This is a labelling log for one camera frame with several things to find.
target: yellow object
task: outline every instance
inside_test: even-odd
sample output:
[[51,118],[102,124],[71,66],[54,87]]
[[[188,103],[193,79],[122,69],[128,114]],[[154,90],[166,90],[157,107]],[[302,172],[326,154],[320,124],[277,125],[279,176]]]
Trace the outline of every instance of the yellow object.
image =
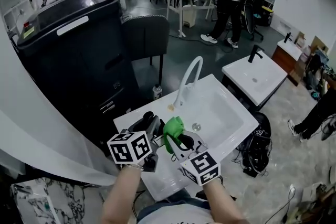
[[31,28],[31,29],[29,29],[27,32],[25,32],[24,34],[23,34],[23,39],[25,39],[26,37],[28,37],[32,32],[34,32],[35,31],[35,28],[34,28],[34,26]]
[[268,11],[269,13],[273,13],[273,10],[271,10],[270,8],[268,7],[265,7],[265,6],[262,6],[262,8],[266,11]]

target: sink countertop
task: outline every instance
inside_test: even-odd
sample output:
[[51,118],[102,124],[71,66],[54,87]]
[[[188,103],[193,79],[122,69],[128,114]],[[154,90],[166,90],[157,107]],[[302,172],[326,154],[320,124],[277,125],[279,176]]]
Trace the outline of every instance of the sink countertop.
[[[177,97],[178,91],[175,91],[114,119],[114,123],[121,132],[141,119],[147,111],[152,111],[164,122],[173,116],[180,116],[187,131],[192,131],[191,125],[197,121],[202,126],[197,134],[220,162],[258,126],[258,122],[213,74],[198,80],[196,92],[199,93],[199,100],[205,100],[203,103],[191,102],[188,108],[171,111],[168,106]],[[160,147],[157,154],[159,161],[156,172],[142,173],[141,177],[153,198],[159,201],[193,182],[177,170],[179,162],[171,161],[165,147]]]
[[287,73],[262,51],[262,59],[255,55],[253,62],[247,56],[222,67],[224,75],[237,85],[256,105],[260,105],[286,78]]
[[287,40],[287,42],[285,43],[284,41],[284,39],[279,41],[278,46],[290,56],[292,56],[295,61],[299,60],[302,51],[293,42]]

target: dark green floor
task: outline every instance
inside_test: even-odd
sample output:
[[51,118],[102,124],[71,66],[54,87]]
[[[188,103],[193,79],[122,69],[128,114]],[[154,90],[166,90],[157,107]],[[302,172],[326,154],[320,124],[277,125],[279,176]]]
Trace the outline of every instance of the dark green floor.
[[[165,0],[159,0],[156,5],[154,1],[149,0],[126,0],[128,10],[126,16],[143,16],[149,14],[160,14],[166,16],[167,5]],[[206,11],[198,11],[196,24],[192,28],[183,27],[186,38],[191,40],[201,40],[200,33],[208,34],[214,27],[215,22],[206,21]],[[170,34],[178,36],[178,14],[170,12]],[[238,49],[231,49],[224,45],[223,39],[227,32],[221,36],[221,41],[217,46],[207,46],[199,41],[186,41],[170,36],[167,48],[167,54],[164,56],[162,88],[163,94],[169,94],[177,90],[189,64],[197,56],[203,57],[203,68],[201,78],[209,74],[214,74],[218,79],[222,79],[222,67],[238,59],[248,56],[254,44],[258,44],[265,49],[268,56],[271,56],[276,49],[277,42],[284,37],[270,27],[258,27],[258,30],[264,35],[263,42],[256,35],[255,41],[251,41],[251,35],[242,31]],[[133,62],[133,67],[139,87],[147,97],[151,96],[151,89],[159,80],[159,57],[153,58],[153,66],[149,65],[149,59],[141,59]]]

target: black pants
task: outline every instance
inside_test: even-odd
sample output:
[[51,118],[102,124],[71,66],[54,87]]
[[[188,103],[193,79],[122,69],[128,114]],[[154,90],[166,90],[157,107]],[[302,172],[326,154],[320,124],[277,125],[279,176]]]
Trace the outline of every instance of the black pants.
[[314,106],[308,116],[294,127],[297,133],[302,133],[302,138],[309,139],[318,130],[322,122],[336,113],[336,90],[329,91]]
[[213,38],[218,38],[224,32],[227,20],[231,16],[232,23],[232,41],[238,42],[240,38],[241,30],[241,15],[242,7],[238,1],[233,0],[217,0],[217,17],[215,28],[210,33]]

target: sink drain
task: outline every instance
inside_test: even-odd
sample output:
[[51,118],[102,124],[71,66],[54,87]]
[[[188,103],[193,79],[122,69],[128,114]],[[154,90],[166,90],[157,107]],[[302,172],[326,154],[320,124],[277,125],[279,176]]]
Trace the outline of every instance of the sink drain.
[[198,124],[198,123],[194,123],[191,127],[195,132],[197,132],[201,129],[201,125]]

